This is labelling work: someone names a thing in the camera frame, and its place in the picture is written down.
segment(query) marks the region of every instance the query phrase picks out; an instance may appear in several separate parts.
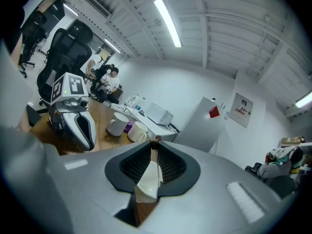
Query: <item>desk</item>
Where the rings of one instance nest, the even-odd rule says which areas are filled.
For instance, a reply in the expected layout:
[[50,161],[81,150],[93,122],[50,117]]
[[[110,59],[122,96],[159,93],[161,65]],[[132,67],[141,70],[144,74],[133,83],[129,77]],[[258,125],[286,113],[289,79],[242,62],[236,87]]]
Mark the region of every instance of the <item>desk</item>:
[[174,140],[176,133],[171,132],[164,126],[155,124],[148,117],[139,114],[137,110],[131,107],[126,106],[126,109],[131,113],[132,117],[134,117],[139,122],[143,123],[149,129],[149,131],[154,135],[152,136],[152,139],[154,139],[156,135],[160,135],[162,137],[162,140],[166,141]]
[[[105,150],[132,143],[126,133],[120,137],[111,136],[106,132],[106,126],[113,118],[114,110],[88,98],[89,112],[96,124],[96,144],[92,151]],[[54,132],[49,125],[49,114],[45,114],[30,131],[41,142],[54,145],[60,155],[83,153],[70,139]]]

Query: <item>wall sign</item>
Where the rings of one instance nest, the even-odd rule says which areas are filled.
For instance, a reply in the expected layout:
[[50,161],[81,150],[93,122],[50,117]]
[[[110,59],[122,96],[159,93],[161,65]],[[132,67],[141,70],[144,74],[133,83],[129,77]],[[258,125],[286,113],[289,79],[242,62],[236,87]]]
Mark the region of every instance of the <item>wall sign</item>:
[[236,94],[230,111],[230,118],[247,128],[252,110],[253,103],[245,97]]

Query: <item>white robot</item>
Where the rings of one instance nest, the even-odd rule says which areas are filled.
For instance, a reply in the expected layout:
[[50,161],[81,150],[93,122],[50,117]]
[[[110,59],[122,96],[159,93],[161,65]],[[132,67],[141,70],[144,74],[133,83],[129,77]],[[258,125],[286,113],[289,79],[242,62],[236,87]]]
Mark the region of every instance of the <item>white robot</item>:
[[65,73],[52,88],[50,122],[85,151],[91,151],[96,141],[96,128],[88,112],[88,96],[83,78]]

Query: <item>ceiling light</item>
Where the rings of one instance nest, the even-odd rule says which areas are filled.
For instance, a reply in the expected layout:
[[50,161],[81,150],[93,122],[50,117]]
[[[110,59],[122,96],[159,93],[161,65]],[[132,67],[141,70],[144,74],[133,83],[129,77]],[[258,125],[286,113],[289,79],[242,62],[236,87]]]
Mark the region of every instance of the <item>ceiling light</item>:
[[111,45],[118,53],[120,53],[120,51],[119,51],[117,48],[115,48],[115,46],[113,46],[107,39],[105,39],[105,41],[106,41],[109,45]]
[[59,19],[55,15],[53,15],[53,16],[59,21]]
[[312,101],[312,91],[307,95],[303,96],[299,101],[296,102],[297,107],[303,107]]
[[79,16],[75,11],[73,11],[70,7],[68,7],[65,3],[63,3],[63,5],[69,9],[71,12],[73,12],[77,17]]
[[162,18],[164,19],[164,21],[167,25],[167,28],[169,30],[171,37],[172,37],[172,40],[174,41],[175,47],[181,48],[182,44],[181,44],[180,38],[177,35],[177,31],[176,31],[174,22],[172,21],[171,16],[170,16],[163,0],[155,0],[154,4],[156,5],[157,9],[159,10]]

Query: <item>white label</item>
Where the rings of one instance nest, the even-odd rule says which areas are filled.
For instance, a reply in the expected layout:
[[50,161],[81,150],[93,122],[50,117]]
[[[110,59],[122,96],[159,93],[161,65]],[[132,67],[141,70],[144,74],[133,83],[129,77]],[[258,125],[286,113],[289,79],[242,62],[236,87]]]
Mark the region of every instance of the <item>white label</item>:
[[225,119],[225,120],[228,120],[229,115],[230,115],[230,113],[229,113],[229,112],[226,112],[226,113],[225,113],[225,116],[224,116],[224,119]]
[[50,85],[51,87],[53,87],[53,83],[55,80],[55,76],[57,75],[55,70],[52,70],[49,78],[47,79],[47,81],[45,82],[46,84]]
[[86,159],[81,159],[81,160],[66,163],[64,164],[64,166],[67,170],[70,170],[70,169],[75,169],[80,166],[85,166],[87,164],[88,164],[88,161]]

